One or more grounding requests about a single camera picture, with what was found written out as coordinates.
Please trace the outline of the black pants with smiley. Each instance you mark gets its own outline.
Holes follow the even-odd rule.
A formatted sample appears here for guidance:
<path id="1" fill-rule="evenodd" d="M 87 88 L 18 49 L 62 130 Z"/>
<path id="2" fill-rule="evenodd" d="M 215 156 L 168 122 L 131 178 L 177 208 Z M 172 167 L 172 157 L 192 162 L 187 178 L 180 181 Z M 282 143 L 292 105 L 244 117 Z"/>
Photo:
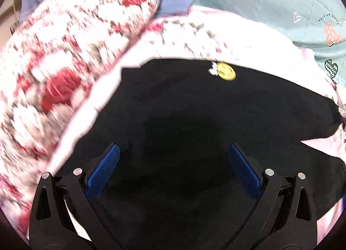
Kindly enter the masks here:
<path id="1" fill-rule="evenodd" d="M 120 160 L 95 212 L 122 249 L 222 249 L 254 205 L 227 161 L 235 143 L 263 168 L 307 176 L 318 217 L 341 198 L 345 165 L 305 144 L 341 124 L 334 101 L 235 67 L 227 81 L 199 60 L 125 68 L 119 87 L 58 174 L 110 144 Z"/>

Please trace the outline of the red floral pillow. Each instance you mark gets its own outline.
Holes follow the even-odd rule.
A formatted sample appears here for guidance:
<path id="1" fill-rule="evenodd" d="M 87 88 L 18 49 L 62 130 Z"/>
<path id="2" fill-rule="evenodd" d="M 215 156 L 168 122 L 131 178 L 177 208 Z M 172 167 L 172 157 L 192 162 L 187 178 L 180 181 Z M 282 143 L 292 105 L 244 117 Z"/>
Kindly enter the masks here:
<path id="1" fill-rule="evenodd" d="M 41 174 L 160 0 L 44 0 L 1 48 L 1 209 L 27 234 Z"/>

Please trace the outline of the pink floral bed sheet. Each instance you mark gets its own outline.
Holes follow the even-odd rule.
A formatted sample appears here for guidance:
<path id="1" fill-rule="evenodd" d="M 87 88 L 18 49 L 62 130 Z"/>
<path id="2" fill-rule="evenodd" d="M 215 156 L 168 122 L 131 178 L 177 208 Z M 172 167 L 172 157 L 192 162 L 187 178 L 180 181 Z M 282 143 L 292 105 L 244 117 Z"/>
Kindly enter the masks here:
<path id="1" fill-rule="evenodd" d="M 138 42 L 95 83 L 80 112 L 72 118 L 52 160 L 50 166 L 57 174 L 109 103 L 121 82 L 122 70 L 140 68 L 152 60 L 210 61 L 210 73 L 227 81 L 235 79 L 235 67 L 249 68 L 293 82 L 337 105 L 333 83 L 319 69 L 311 50 L 296 47 L 285 35 L 265 24 L 233 13 L 194 9 L 188 16 L 155 20 Z M 343 161 L 343 138 L 340 124 L 333 135 L 306 140 L 305 144 Z M 321 217 L 316 214 L 318 239 L 326 235 L 343 212 L 344 192 L 345 186 L 341 198 L 329 211 Z"/>

